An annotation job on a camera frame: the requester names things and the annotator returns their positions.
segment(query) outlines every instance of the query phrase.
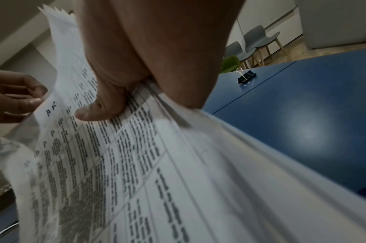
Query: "binder clip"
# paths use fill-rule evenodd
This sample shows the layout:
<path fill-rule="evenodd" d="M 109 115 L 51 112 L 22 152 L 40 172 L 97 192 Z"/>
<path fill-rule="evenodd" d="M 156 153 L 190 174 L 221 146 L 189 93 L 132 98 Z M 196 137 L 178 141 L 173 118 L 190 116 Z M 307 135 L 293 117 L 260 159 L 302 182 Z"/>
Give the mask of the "binder clip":
<path fill-rule="evenodd" d="M 247 71 L 245 74 L 243 74 L 239 71 L 237 71 L 237 72 L 242 75 L 238 78 L 238 84 L 245 84 L 248 81 L 250 81 L 251 79 L 256 77 L 256 73 L 252 72 L 251 70 Z"/>

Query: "blue table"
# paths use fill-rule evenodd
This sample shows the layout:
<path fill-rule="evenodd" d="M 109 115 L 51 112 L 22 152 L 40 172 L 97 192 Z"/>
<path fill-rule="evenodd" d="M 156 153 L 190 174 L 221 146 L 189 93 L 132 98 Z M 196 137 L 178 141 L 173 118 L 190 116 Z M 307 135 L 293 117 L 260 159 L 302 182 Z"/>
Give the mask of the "blue table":
<path fill-rule="evenodd" d="M 366 196 L 366 49 L 256 72 L 271 70 L 277 73 L 243 94 L 232 75 L 223 76 L 204 109 Z M 213 97 L 233 101 L 223 106 Z"/>

